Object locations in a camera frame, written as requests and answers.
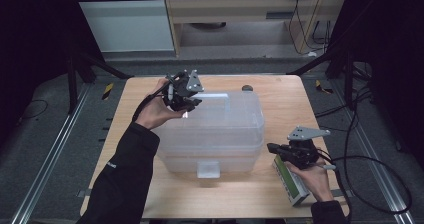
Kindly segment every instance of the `person's hand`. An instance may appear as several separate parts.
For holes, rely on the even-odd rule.
[[[322,167],[322,165],[325,165],[325,161],[321,157],[317,160],[316,166],[304,170],[300,170],[290,162],[284,162],[284,164],[291,172],[302,179],[305,186],[312,192],[317,201],[334,200],[328,182],[327,170]]]
[[[167,79],[165,78],[159,79],[155,89],[151,92],[151,94],[161,88],[166,82]],[[138,115],[135,123],[151,130],[164,124],[169,119],[181,118],[185,112],[185,110],[174,112],[168,109],[162,100],[162,96],[158,96],[153,98],[153,100],[144,107],[144,109]]]

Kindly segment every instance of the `metal rail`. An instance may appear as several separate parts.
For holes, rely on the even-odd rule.
[[[74,127],[74,124],[81,112],[81,109],[86,101],[91,86],[91,84],[83,84],[82,91],[78,98],[80,100],[78,105],[76,106],[75,110],[66,118],[65,123],[59,131],[59,134],[57,135],[49,154],[47,155],[43,165],[40,168],[40,171],[37,174],[37,177],[32,183],[31,188],[26,194],[19,209],[13,216],[11,222],[12,224],[25,224],[28,222],[31,213],[34,210],[34,207],[37,204],[37,201],[44,190],[44,187],[50,177],[50,174],[52,173],[56,162],[59,159],[60,153],[62,152],[62,149],[65,146],[66,141],[72,131],[72,128]]]
[[[342,103],[344,103],[344,98],[343,98],[343,92],[342,92],[342,87],[341,87],[341,83],[339,83],[338,81],[331,81],[332,85],[334,87],[335,92],[337,93],[337,96],[339,97],[340,101]],[[352,120],[353,118],[353,113],[348,110],[347,108],[345,108],[346,110],[346,114],[348,115],[349,119]],[[358,123],[358,126],[355,128],[355,134],[358,137],[358,142],[359,142],[359,146],[361,148],[361,150],[363,151],[364,155],[377,159],[377,160],[381,160],[378,155],[377,152],[374,150],[374,148],[371,145],[371,142],[369,141],[364,129],[362,128],[361,124]],[[391,178],[390,173],[387,171],[386,168],[384,168],[381,165],[378,165],[375,162],[369,162],[369,166],[371,171],[374,174],[374,177],[380,187],[381,192],[383,193],[387,204],[389,205],[390,209],[392,211],[400,211],[403,210],[406,205],[404,200],[402,199],[402,196],[400,195],[393,179]],[[415,223],[414,219],[412,218],[412,215],[410,214],[409,211],[403,213],[403,214],[397,214],[394,215],[396,221],[399,224],[412,224]]]

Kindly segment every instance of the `black jacket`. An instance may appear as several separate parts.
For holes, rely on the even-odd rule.
[[[139,224],[158,146],[157,135],[131,123],[115,155],[97,177],[87,210],[77,224]],[[337,201],[314,203],[311,211],[315,224],[345,222]]]

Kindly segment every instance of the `clear plastic container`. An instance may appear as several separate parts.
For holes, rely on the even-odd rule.
[[[187,117],[167,121],[153,131],[160,137],[158,157],[171,172],[197,172],[218,178],[221,172],[248,172],[264,142],[264,117],[252,91],[205,92]]]

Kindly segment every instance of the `camera mount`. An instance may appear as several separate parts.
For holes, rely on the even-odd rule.
[[[297,126],[288,136],[289,144],[268,143],[268,151],[280,156],[282,161],[289,161],[299,169],[306,169],[315,164],[320,157],[312,138],[330,135],[328,130]]]
[[[168,79],[168,81],[161,88],[155,93],[148,95],[140,105],[138,105],[132,121],[135,121],[143,108],[157,96],[162,96],[165,105],[169,106],[174,111],[187,110],[187,112],[190,112],[202,102],[202,100],[191,98],[198,92],[204,91],[197,75],[197,70],[193,70],[191,74],[184,70],[173,77],[166,75],[166,79]]]

